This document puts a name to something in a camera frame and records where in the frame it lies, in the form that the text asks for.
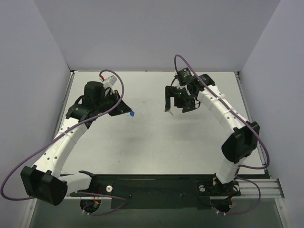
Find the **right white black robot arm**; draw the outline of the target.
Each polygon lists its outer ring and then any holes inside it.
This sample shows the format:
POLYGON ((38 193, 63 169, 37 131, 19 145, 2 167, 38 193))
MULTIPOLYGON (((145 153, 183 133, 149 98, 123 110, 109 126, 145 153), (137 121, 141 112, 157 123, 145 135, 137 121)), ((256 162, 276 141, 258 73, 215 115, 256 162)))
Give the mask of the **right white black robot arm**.
POLYGON ((178 81, 176 86, 165 87, 165 112, 170 112, 171 106, 186 113, 204 105, 228 136, 221 146, 224 160, 212 182, 213 191, 223 194, 235 179, 239 166, 257 148, 256 135, 260 127, 257 122, 249 122, 237 114, 209 75, 195 77, 186 67, 176 73, 174 80, 178 81))

